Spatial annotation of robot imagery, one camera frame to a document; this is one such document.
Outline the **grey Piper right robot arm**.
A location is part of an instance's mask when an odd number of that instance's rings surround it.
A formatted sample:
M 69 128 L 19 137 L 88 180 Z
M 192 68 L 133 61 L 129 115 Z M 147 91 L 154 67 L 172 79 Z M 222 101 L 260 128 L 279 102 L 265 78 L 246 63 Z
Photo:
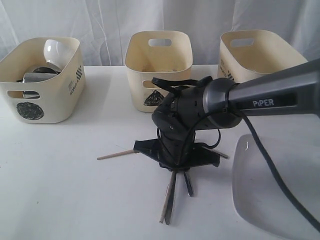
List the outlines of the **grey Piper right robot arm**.
M 242 83 L 211 76 L 152 82 L 167 91 L 151 116 L 157 137 L 137 140 L 133 151 L 171 171 L 219 166 L 214 146 L 195 142 L 196 131 L 231 129 L 247 116 L 320 113 L 317 59 Z

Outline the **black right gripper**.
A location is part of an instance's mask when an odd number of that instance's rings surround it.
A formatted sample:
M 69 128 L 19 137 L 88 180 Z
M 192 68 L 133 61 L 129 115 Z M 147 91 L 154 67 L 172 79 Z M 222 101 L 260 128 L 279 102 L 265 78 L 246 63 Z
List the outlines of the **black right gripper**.
M 219 167 L 220 155 L 195 143 L 193 131 L 186 139 L 173 139 L 157 128 L 157 139 L 136 140 L 135 153 L 141 153 L 156 162 L 160 167 L 174 167 L 175 170 L 212 165 Z

